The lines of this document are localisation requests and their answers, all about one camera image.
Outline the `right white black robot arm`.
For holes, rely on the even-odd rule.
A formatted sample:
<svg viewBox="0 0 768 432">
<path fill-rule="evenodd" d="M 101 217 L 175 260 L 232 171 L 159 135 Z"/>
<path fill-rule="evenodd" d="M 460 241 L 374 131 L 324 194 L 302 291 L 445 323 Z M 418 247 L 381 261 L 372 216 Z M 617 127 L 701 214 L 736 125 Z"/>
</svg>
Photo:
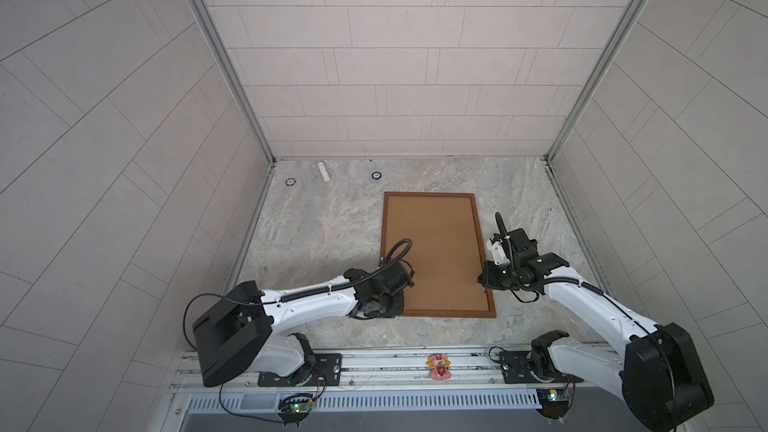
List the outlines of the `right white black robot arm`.
<svg viewBox="0 0 768 432">
<path fill-rule="evenodd" d="M 713 406 L 714 393 L 690 334 L 622 305 L 554 253 L 540 254 L 521 229 L 501 227 L 478 278 L 492 290 L 546 296 L 596 331 L 609 350 L 560 330 L 531 342 L 523 368 L 541 382 L 582 379 L 621 399 L 650 431 L 673 431 Z"/>
</svg>

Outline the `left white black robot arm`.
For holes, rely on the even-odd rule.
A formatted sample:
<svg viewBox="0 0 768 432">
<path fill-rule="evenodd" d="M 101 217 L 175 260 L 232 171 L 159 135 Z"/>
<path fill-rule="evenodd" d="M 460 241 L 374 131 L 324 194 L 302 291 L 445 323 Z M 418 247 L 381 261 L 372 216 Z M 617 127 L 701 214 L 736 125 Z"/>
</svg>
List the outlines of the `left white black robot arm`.
<svg viewBox="0 0 768 432">
<path fill-rule="evenodd" d="M 294 330 L 321 319 L 394 318 L 414 285 L 410 264 L 391 259 L 373 271 L 349 269 L 324 283 L 261 290 L 245 281 L 191 324 L 203 385 L 223 385 L 244 373 L 271 373 L 301 383 L 316 367 L 305 335 Z"/>
</svg>

